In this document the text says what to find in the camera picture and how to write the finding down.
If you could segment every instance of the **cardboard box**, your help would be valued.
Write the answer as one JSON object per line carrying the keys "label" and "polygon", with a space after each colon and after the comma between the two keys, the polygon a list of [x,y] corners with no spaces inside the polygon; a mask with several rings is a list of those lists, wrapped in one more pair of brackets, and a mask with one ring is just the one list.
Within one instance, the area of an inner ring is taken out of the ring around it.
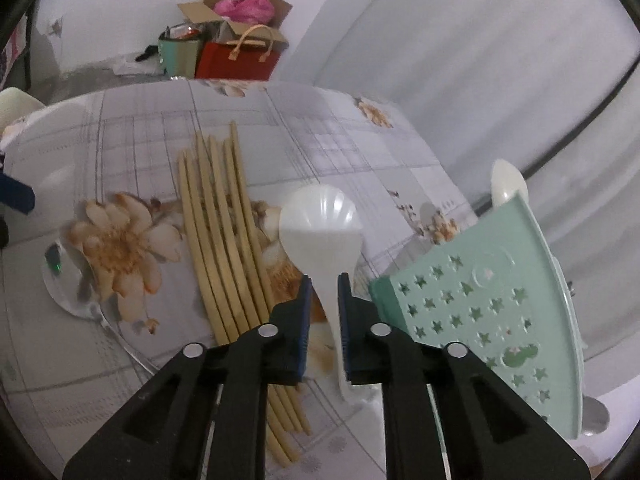
{"label": "cardboard box", "polygon": [[[178,4],[178,7],[180,7],[185,18],[191,23],[215,23],[216,27],[210,27],[210,30],[212,29],[212,41],[216,43],[226,43],[227,41],[237,40],[251,25],[225,20],[222,16],[215,13],[212,8],[219,1],[220,0],[202,0],[201,2]],[[269,1],[275,9],[275,15],[269,23],[269,28],[271,29],[274,39],[273,47],[277,52],[281,52],[287,47],[288,42],[278,28],[287,17],[292,6],[284,0]],[[258,28],[251,33],[249,38],[252,40],[266,40],[268,42],[270,35],[265,29]]]}

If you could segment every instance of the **metal spoon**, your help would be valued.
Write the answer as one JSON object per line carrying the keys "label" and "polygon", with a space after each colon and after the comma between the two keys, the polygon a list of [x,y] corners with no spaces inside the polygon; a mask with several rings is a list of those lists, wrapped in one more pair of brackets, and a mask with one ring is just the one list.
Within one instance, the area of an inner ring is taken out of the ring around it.
{"label": "metal spoon", "polygon": [[100,323],[111,333],[125,352],[133,357],[147,372],[155,374],[158,367],[133,348],[104,317],[93,287],[93,271],[81,253],[73,257],[60,242],[45,251],[42,261],[42,279],[49,295],[72,316]]}
{"label": "metal spoon", "polygon": [[603,433],[609,427],[609,422],[609,410],[602,402],[582,396],[582,434],[593,436]]}

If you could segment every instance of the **screw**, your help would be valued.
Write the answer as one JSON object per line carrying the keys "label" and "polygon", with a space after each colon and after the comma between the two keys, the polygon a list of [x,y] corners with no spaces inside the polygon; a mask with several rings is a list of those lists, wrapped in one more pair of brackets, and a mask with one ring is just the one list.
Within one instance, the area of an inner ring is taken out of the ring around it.
{"label": "screw", "polygon": [[462,343],[451,343],[447,346],[447,352],[452,357],[461,358],[469,353],[469,350]]}
{"label": "screw", "polygon": [[204,348],[200,343],[189,343],[182,349],[182,353],[185,355],[185,357],[188,357],[190,359],[201,356],[203,352]]}
{"label": "screw", "polygon": [[385,336],[391,334],[391,327],[386,323],[376,323],[371,325],[370,330],[373,335]]}
{"label": "screw", "polygon": [[273,337],[277,333],[278,327],[272,325],[271,323],[264,324],[258,329],[258,334],[260,334],[262,337]]}

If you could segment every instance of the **bag handle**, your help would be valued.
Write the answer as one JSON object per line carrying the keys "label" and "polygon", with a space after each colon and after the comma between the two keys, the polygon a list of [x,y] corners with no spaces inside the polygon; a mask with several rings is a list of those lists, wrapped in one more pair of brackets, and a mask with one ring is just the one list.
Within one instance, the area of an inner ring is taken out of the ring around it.
{"label": "bag handle", "polygon": [[238,59],[238,55],[240,54],[240,48],[242,47],[242,44],[244,43],[244,40],[246,40],[246,37],[249,34],[251,34],[256,28],[266,28],[269,31],[269,36],[271,37],[271,41],[269,43],[269,47],[267,49],[267,52],[262,54],[260,56],[260,59],[258,60],[260,63],[264,63],[265,61],[267,61],[267,58],[270,56],[271,51],[273,50],[273,32],[266,25],[259,25],[259,24],[258,25],[254,25],[253,27],[249,27],[244,32],[244,34],[242,36],[240,36],[240,39],[238,40],[238,45],[229,54],[229,59],[231,61],[236,61]]}

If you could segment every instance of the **pink plastic bag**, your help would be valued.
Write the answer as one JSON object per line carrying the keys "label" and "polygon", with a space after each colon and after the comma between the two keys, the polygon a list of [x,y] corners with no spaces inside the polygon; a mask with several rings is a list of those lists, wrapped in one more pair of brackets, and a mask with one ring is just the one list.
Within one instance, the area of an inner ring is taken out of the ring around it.
{"label": "pink plastic bag", "polygon": [[275,14],[269,0],[220,0],[213,7],[214,12],[226,16],[234,22],[249,25],[267,25]]}

